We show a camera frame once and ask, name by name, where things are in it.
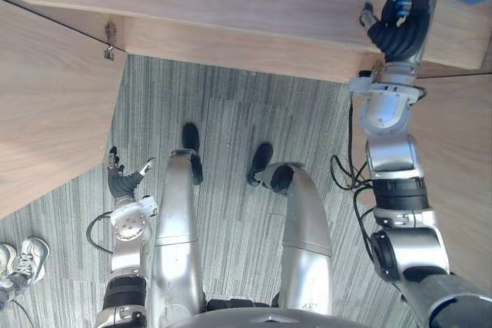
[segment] person's foot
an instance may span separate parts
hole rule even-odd
[[[45,276],[45,261],[49,246],[41,238],[30,237],[22,242],[21,256],[14,272],[28,278],[28,283],[36,283]]]
[[[273,155],[274,148],[269,142],[264,142],[258,146],[258,149],[256,149],[256,152],[254,153],[250,170],[246,176],[246,180],[251,186],[258,186],[261,183],[261,181],[257,180],[254,175],[265,170]]]
[[[197,154],[200,149],[200,135],[197,126],[187,123],[181,130],[181,143],[185,149],[193,149]]]
[[[193,149],[195,154],[191,155],[191,169],[193,170],[193,182],[196,185],[203,182],[203,168],[201,166],[201,159],[198,156],[198,150],[200,149],[200,134],[198,133],[197,126],[193,123],[187,123],[181,129],[181,143],[185,149]]]
[[[0,244],[0,279],[8,276],[13,271],[13,263],[17,251],[9,244]]]

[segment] shoelace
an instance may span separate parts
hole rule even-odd
[[[17,263],[17,273],[24,274],[28,277],[32,274],[32,255],[29,253],[24,253]]]

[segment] wire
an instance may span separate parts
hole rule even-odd
[[[96,242],[93,241],[92,239],[92,228],[94,225],[99,222],[103,218],[109,218],[111,215],[112,211],[107,211],[103,214],[99,214],[96,218],[92,220],[91,223],[87,226],[87,229],[85,230],[85,237],[87,238],[87,241],[91,244],[91,246],[95,247],[96,249],[100,251],[104,251],[105,253],[113,253],[111,250],[105,249],[103,246],[98,245]]]
[[[12,302],[17,305],[18,307],[21,308],[21,310],[24,312],[24,314],[27,316],[28,320],[29,320],[29,324],[31,324],[31,327],[32,328],[35,328],[35,325],[34,323],[32,322],[32,318],[31,318],[31,315],[28,313],[28,311],[17,301],[17,300],[12,300]]]
[[[362,164],[362,166],[359,169],[357,169],[354,166],[353,156],[352,156],[352,143],[353,143],[353,138],[354,138],[353,124],[354,124],[354,103],[352,101],[352,96],[351,96],[351,105],[348,109],[348,146],[347,146],[348,168],[346,168],[342,165],[340,158],[337,155],[332,155],[330,158],[330,174],[331,174],[331,177],[333,178],[333,181],[337,185],[337,187],[339,187],[340,189],[342,189],[344,191],[354,191],[353,205],[354,205],[355,217],[357,218],[359,228],[361,229],[362,240],[364,242],[364,247],[367,251],[367,255],[369,256],[369,259],[371,259],[371,261],[372,261],[373,257],[372,257],[372,253],[371,253],[371,239],[369,238],[369,235],[367,234],[367,231],[365,230],[363,219],[370,212],[372,212],[373,209],[371,208],[369,210],[366,210],[361,215],[359,208],[357,206],[357,197],[363,191],[372,188],[372,180],[371,179],[366,180],[364,178],[364,176],[362,175],[362,172],[364,171],[364,169],[367,166],[367,161],[364,164]],[[342,185],[337,180],[337,178],[335,176],[335,167],[338,167],[338,169],[345,176],[350,178],[350,182],[347,186]]]
[[[362,215],[361,215],[361,219],[364,219],[364,217],[366,215],[368,215],[369,213],[372,213],[374,211],[374,208],[372,207],[371,209],[369,210],[366,210]]]
[[[361,214],[359,213],[359,208],[357,207],[357,196],[359,196],[359,194],[362,191],[365,191],[367,189],[369,189],[369,187],[362,187],[362,188],[359,188],[357,191],[354,192],[354,212],[355,212],[355,216],[357,217],[357,222],[359,223],[359,228],[361,229],[362,239],[364,241],[364,247],[367,251],[367,255],[369,256],[369,259],[371,259],[371,261],[373,261],[373,257],[372,257],[372,253],[371,253],[371,238],[369,237],[369,235],[366,232],[366,229],[364,227],[364,223],[362,222]]]

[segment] striped carpet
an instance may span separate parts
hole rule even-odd
[[[280,284],[284,198],[244,180],[254,149],[306,164],[324,202],[334,244],[334,313],[369,326],[415,326],[399,293],[379,280],[361,242],[351,195],[330,179],[329,158],[346,156],[347,86],[129,56],[108,147],[126,168],[158,157],[138,196],[160,198],[166,159],[183,123],[201,132],[204,183],[195,190],[208,298],[270,302]],[[40,327],[91,327],[101,309],[109,257],[85,241],[92,218],[111,209],[103,163],[0,220],[0,240],[35,235],[51,247],[47,276],[19,298]],[[374,226],[367,220],[368,230]],[[95,239],[110,246],[109,226]],[[27,327],[16,306],[0,327]]]

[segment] metal bracket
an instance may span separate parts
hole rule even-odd
[[[105,34],[108,43],[108,47],[104,50],[103,57],[109,61],[115,59],[115,46],[116,46],[116,25],[109,21],[105,26]]]

